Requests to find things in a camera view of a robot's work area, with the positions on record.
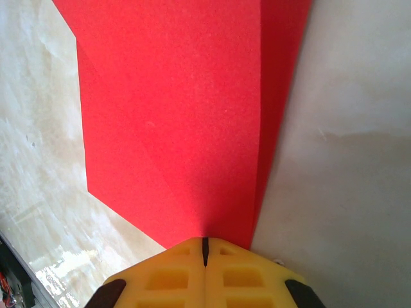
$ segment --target yellow object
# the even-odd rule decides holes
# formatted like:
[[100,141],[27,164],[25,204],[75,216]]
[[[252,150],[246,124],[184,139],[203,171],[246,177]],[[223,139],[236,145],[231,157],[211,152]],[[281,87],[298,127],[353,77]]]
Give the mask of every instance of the yellow object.
[[287,281],[311,290],[299,275],[255,253],[194,238],[111,276],[86,308],[323,307],[296,299]]
[[284,266],[221,239],[209,240],[206,308],[297,308],[284,282],[304,283]]

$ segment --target rectangular hole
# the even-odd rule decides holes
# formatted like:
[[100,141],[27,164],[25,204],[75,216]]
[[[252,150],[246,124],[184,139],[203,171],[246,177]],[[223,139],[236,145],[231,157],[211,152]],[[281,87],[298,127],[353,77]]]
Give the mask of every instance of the rectangular hole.
[[227,308],[274,308],[271,298],[228,298]]
[[184,308],[183,300],[142,301],[137,308]]
[[148,279],[147,290],[187,289],[188,271],[184,269],[160,269]]
[[176,248],[176,249],[174,249],[173,253],[175,255],[189,255],[190,254],[190,248],[188,248],[188,247]]
[[223,273],[225,287],[263,287],[263,277],[256,268],[227,268]]
[[221,248],[220,255],[234,255],[234,253],[226,248]]

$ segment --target red object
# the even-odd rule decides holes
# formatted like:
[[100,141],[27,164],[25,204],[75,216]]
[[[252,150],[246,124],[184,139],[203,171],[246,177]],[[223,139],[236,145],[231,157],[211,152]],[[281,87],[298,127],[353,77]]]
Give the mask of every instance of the red object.
[[248,248],[311,0],[54,0],[89,192],[163,246]]
[[0,272],[0,287],[1,287],[1,293],[2,293],[2,299],[3,299],[4,306],[6,308],[15,307],[17,302],[14,298],[12,289],[7,282],[6,276],[4,276],[3,273],[1,272]]

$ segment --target white surface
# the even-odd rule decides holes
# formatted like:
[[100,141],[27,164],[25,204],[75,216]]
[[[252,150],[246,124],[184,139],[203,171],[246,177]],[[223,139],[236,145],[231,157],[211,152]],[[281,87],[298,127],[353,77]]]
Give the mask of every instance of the white surface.
[[410,1],[317,1],[253,249],[328,307],[411,307],[410,80]]
[[[0,0],[0,228],[62,307],[162,248],[86,193],[75,41]],[[253,249],[328,307],[411,307],[411,2],[317,0]]]

